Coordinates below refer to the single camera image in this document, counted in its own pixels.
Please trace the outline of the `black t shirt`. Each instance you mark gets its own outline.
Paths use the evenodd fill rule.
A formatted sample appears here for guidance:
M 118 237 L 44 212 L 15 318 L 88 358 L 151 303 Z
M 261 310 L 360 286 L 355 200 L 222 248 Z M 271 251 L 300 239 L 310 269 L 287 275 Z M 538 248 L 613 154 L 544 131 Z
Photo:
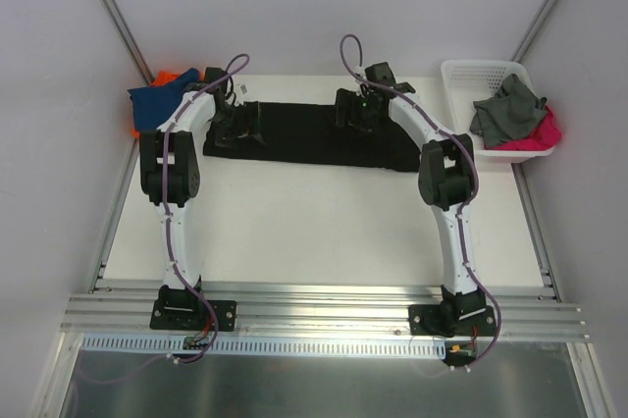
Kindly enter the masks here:
M 378 168 L 416 173 L 420 150 L 390 118 L 379 132 L 360 132 L 335 125 L 330 105 L 260 102 L 264 147 L 217 148 L 206 132 L 205 156 L 307 165 Z

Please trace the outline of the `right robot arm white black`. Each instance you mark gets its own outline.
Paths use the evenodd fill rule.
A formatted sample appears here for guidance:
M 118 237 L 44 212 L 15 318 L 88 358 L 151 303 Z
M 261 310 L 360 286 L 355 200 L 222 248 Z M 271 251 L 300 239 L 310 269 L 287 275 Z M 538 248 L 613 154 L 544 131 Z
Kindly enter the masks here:
M 347 71 L 359 88 L 338 106 L 338 125 L 373 132 L 378 120 L 388 118 L 419 149 L 418 189 L 432 208 L 444 261 L 442 301 L 419 315 L 419 325 L 434 336 L 461 334 L 487 309 L 475 278 L 469 228 L 469 206 L 478 191 L 472 142 L 426 112 L 414 88 L 397 83 L 387 63 Z

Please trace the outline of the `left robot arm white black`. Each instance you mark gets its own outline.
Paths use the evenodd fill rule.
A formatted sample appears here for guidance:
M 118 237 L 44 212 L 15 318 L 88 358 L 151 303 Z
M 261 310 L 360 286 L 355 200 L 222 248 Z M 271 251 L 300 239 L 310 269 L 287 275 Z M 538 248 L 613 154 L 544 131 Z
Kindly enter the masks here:
M 189 84 L 181 103 L 154 131 L 139 138 L 140 186 L 159 218 L 165 256 L 163 283 L 150 320 L 153 330 L 212 326 L 201 299 L 206 247 L 195 200 L 201 187 L 196 140 L 211 147 L 240 150 L 264 143 L 261 106 L 237 99 L 234 72 L 207 68 Z

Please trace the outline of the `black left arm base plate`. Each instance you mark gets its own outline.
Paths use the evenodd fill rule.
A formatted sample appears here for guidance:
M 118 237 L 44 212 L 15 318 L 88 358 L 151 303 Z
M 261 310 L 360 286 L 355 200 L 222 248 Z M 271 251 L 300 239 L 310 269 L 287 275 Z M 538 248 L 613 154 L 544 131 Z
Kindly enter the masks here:
M 210 300 L 217 318 L 219 332 L 232 332 L 236 325 L 237 303 L 234 300 Z M 149 328 L 156 331 L 203 331 L 210 322 L 210 329 L 214 328 L 210 312 L 202 302 L 196 302 L 191 307 L 168 306 L 157 300 L 149 321 Z

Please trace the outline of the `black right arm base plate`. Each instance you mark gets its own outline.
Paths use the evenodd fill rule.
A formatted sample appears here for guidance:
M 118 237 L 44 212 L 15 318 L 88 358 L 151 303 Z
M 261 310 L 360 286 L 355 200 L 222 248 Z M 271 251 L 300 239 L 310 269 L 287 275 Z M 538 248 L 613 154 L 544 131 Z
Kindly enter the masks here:
M 488 338 L 497 333 L 497 320 L 492 307 L 462 319 L 454 319 L 439 304 L 411 304 L 407 311 L 412 336 Z

